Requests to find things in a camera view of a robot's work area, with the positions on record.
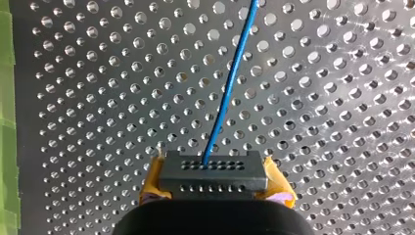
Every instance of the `blue wire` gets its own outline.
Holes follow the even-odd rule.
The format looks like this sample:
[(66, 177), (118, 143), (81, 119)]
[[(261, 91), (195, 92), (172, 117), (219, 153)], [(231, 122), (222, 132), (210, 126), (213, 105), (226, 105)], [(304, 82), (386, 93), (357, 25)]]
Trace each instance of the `blue wire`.
[(245, 21), (244, 28), (239, 39), (238, 47), (236, 48), (234, 60), (232, 62), (231, 70), (229, 71), (228, 79), (225, 85), (225, 93), (223, 94), (222, 101), (220, 102), (220, 109), (217, 115), (216, 121), (214, 122), (213, 130), (211, 131), (210, 138), (207, 141), (207, 146), (205, 148), (204, 156), (202, 158), (202, 164), (208, 164), (208, 158), (210, 157), (210, 152), (213, 149), (213, 145), (216, 142), (217, 135), (219, 134), (220, 126), (222, 125), (227, 108), (229, 106), (229, 100), (232, 96), (232, 87), (235, 83), (236, 73), (241, 64), (242, 56), (245, 52), (245, 46), (247, 45), (248, 36), (250, 35), (251, 27), (254, 24), (256, 11), (258, 9), (258, 0), (252, 0), (250, 5), (250, 11), (248, 13), (248, 18)]

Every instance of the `yellow clip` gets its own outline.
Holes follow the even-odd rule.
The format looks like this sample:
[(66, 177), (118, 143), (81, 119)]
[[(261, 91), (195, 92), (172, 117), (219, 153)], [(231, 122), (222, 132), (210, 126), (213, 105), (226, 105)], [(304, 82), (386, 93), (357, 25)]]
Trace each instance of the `yellow clip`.
[(288, 193), (293, 196), (292, 200), (285, 200), (287, 208), (293, 208), (296, 204), (297, 194), (294, 192), (284, 174), (278, 169), (271, 157), (266, 157), (263, 162), (266, 176), (268, 177), (268, 187), (264, 193), (257, 193), (257, 199), (267, 199), (277, 193)]

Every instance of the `metal surface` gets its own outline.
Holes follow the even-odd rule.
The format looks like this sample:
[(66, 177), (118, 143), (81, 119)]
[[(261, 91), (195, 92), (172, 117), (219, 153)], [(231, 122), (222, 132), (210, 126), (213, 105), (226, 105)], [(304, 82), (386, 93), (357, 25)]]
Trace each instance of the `metal surface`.
[[(204, 148), (249, 2), (11, 3), (22, 234), (111, 233), (157, 146)], [(273, 155), (316, 234), (415, 232), (414, 11), (261, 1), (215, 151)]]
[(253, 199), (264, 192), (267, 177), (258, 151), (244, 156), (211, 156), (207, 165), (202, 157), (183, 156), (168, 151), (162, 165), (159, 187), (174, 199)]

